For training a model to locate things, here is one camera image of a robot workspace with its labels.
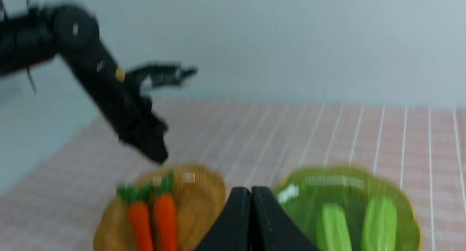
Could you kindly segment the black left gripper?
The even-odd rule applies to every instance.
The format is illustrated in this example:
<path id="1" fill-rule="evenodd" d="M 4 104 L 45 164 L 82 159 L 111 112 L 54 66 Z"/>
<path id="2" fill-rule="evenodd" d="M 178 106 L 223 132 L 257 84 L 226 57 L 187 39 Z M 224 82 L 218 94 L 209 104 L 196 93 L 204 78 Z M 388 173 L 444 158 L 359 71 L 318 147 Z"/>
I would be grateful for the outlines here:
<path id="1" fill-rule="evenodd" d="M 180 87 L 198 73 L 198 67 L 180 63 L 147 63 L 126 71 L 126 83 L 97 80 L 98 106 L 120 141 L 136 148 L 156 164 L 168 159 L 166 123 L 153 113 L 153 103 L 139 88 Z"/>

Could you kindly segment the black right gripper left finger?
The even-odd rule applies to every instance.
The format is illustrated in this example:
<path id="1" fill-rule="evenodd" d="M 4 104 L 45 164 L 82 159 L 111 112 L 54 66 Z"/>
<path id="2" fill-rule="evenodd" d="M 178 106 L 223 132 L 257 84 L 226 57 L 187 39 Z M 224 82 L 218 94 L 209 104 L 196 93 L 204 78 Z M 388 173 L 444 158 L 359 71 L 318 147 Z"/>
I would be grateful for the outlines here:
<path id="1" fill-rule="evenodd" d="M 222 212 L 196 251 L 249 251 L 251 193 L 245 187 L 232 188 Z"/>

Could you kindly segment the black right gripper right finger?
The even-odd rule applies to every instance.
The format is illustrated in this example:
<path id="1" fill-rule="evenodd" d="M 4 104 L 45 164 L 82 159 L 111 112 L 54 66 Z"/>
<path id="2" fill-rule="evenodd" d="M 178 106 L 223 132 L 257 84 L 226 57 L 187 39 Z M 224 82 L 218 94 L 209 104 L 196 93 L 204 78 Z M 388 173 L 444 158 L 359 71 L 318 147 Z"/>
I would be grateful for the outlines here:
<path id="1" fill-rule="evenodd" d="M 318 251 L 274 197 L 270 188 L 251 188 L 251 249 L 253 251 Z"/>

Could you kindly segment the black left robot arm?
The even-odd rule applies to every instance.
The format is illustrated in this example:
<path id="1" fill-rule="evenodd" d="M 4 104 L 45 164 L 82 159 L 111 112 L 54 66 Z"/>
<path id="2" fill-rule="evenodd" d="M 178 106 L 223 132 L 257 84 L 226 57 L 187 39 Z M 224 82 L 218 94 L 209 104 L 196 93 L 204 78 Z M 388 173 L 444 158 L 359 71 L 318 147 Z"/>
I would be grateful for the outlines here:
<path id="1" fill-rule="evenodd" d="M 181 86 L 198 73 L 197 66 L 148 62 L 125 71 L 100 39 L 98 21 L 78 5 L 30 7 L 1 21 L 1 77 L 53 59 L 64 60 L 121 142 L 133 146 L 153 163 L 168 159 L 164 136 L 168 126 L 153 112 L 150 88 Z"/>

